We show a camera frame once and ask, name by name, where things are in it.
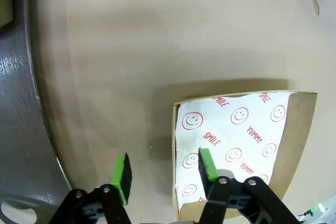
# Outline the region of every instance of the brown cardboard edge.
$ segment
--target brown cardboard edge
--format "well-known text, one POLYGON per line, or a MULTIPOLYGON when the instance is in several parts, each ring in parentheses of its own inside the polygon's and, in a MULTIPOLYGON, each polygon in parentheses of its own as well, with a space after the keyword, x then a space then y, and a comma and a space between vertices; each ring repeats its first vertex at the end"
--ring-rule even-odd
POLYGON ((317 96, 316 92, 297 92, 289 97, 286 123, 269 183, 269 187, 280 199, 283 199, 299 166, 309 136, 317 96))
MULTIPOLYGON (((291 171, 292 173, 289 175, 289 177, 286 179, 286 181, 282 181, 285 185, 285 190, 279 190, 276 194, 277 196, 282 199, 292 181, 292 178, 294 177, 294 174, 296 172, 296 169, 299 165, 299 162, 300 162, 300 159, 301 159, 301 156, 302 156, 302 153, 303 153, 303 150, 304 150, 304 146, 306 145, 306 141, 307 141, 307 138, 308 138, 308 135, 309 135, 309 132, 310 132, 310 126, 311 126, 311 123, 312 123, 312 119, 313 119, 313 114, 314 114, 314 110, 315 110, 315 106, 316 106, 316 100, 317 100, 317 95, 318 93, 315 92, 315 91, 306 91, 306 90, 272 90, 272 91, 255 91, 255 92, 244 92, 244 93, 232 93, 232 94, 222 94, 222 95, 211 95, 211 96, 207 96, 207 97, 200 97, 200 98, 195 98, 195 99, 188 99, 188 100, 185 100, 185 101, 182 101, 182 102, 177 102, 174 104, 173 106, 173 123, 172 123, 172 157, 173 157, 173 211, 174 211, 174 218, 175 218, 175 221, 181 221, 181 220, 188 220, 188 216, 184 216, 183 213, 182 215, 179 216, 179 211, 178 211, 178 204, 177 204, 177 195, 176 195, 176 191, 175 191, 175 168, 176 168, 176 141, 175 141, 175 129, 176 129, 176 121, 177 121, 177 111, 178 111, 178 108, 180 107, 180 104, 181 103, 184 103, 184 102, 191 102, 191 101, 195 101, 195 100, 200 100, 200 99, 206 99, 206 98, 212 98, 212 97, 239 97, 239 96, 243 96, 243 95, 248 95, 248 94, 253 94, 253 93, 275 93, 275 92, 294 92, 294 94, 311 94, 311 95, 314 95, 314 99, 313 100, 313 104, 309 105, 309 108, 310 109, 310 116, 307 117, 307 124, 308 125, 308 129, 306 129, 306 132, 304 134, 304 136, 302 137, 304 139, 304 143, 303 143, 303 146, 300 153, 296 153, 296 159, 297 159, 297 162, 295 162, 295 165, 294 167, 292 167, 291 171)), ((290 127, 290 123, 288 123, 288 120, 286 119, 286 124, 285 124, 285 129, 286 127, 290 127)), ((281 138, 281 144, 279 146, 279 152, 280 150, 282 150, 283 146, 283 142, 282 142, 282 138, 281 138)), ((275 168, 274 168, 274 172, 273 174, 277 174, 277 169, 280 169, 281 168, 281 162, 277 162, 277 167, 276 167, 276 164, 275 164, 275 168)), ((278 188, 275 186, 275 183, 273 182, 275 179, 274 179, 274 176, 272 176, 272 179, 270 181, 270 184, 269 186, 277 191, 278 188)), ((192 203, 188 203, 188 204, 184 204, 183 205, 183 208, 184 208, 184 212, 193 212, 194 214, 194 220, 195 221, 198 221, 200 216, 201 216, 201 213, 202 213, 202 209, 204 208, 204 205, 205 205, 205 201, 201 201, 201 202, 192 202, 192 203)), ((226 218, 232 218, 232 217, 236 217, 236 216, 239 216, 239 212, 236 210, 236 209, 228 209, 227 210, 227 214, 226 214, 226 218)))
POLYGON ((181 102, 175 102, 174 105, 179 105, 184 102, 192 102, 200 99, 212 98, 212 97, 235 97, 235 96, 243 96, 248 94, 258 94, 258 93, 277 93, 277 92, 295 92, 295 93, 308 93, 308 94, 317 94, 315 91, 310 90, 264 90, 264 91, 253 91, 253 92, 243 92, 243 93, 232 93, 232 94, 218 94, 218 95, 210 95, 208 97, 198 97, 193 99, 183 100, 181 102))

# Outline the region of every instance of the red smiley face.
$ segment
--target red smiley face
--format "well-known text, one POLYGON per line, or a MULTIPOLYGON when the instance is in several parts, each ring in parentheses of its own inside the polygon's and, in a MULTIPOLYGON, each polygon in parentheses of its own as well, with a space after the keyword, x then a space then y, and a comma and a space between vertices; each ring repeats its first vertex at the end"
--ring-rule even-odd
POLYGON ((271 112, 271 120, 273 122, 280 122, 282 119, 284 119, 285 115, 285 107, 282 105, 278 105, 271 112))
POLYGON ((270 143, 266 145, 266 147, 263 149, 262 154, 264 157, 269 157, 270 155, 275 153, 276 150, 277 150, 277 146, 274 143, 270 143))
POLYGON ((240 157, 242 156, 242 151, 239 148, 233 148, 230 151, 228 151, 225 155, 225 160, 228 162, 235 162, 238 159, 240 159, 240 157))
POLYGON ((203 116, 198 112, 190 112, 184 115, 182 119, 182 127, 186 130, 198 128, 203 123, 203 116))
POLYGON ((261 178, 265 183, 267 183, 267 181, 268 181, 268 176, 265 175, 265 174, 259 175, 259 178, 261 178))
POLYGON ((197 165, 197 163, 198 163, 198 154, 190 153, 183 159, 182 166, 186 169, 189 169, 197 165))
POLYGON ((194 184, 187 185, 183 189, 182 196, 189 196, 191 194, 194 194, 196 191, 197 191, 197 186, 195 186, 194 184))
POLYGON ((231 115, 231 122, 233 124, 244 123, 248 117, 248 110, 245 107, 236 109, 231 115))

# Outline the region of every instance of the green led light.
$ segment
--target green led light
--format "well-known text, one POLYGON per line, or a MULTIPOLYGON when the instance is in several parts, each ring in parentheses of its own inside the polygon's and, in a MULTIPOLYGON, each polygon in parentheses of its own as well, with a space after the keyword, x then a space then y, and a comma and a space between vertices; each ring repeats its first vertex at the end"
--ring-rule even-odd
POLYGON ((317 206, 320 208, 321 212, 325 212, 325 208, 322 206, 321 203, 317 204, 317 206))

